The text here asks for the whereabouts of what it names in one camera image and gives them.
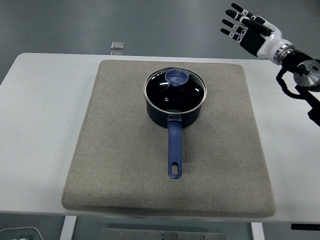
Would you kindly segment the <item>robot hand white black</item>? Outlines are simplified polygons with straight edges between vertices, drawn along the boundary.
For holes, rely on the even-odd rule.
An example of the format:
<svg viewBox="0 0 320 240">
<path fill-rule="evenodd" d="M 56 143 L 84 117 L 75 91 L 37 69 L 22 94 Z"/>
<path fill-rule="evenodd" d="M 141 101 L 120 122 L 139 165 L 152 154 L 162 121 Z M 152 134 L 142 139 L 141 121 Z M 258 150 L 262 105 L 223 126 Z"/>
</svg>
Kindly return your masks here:
<svg viewBox="0 0 320 240">
<path fill-rule="evenodd" d="M 236 3 L 232 3 L 231 7 L 225 13 L 233 21 L 223 19 L 222 23 L 227 29 L 222 28 L 220 31 L 251 55 L 280 65 L 281 54 L 288 49 L 293 50 L 293 44 L 283 39 L 282 32 L 263 17 Z"/>
</svg>

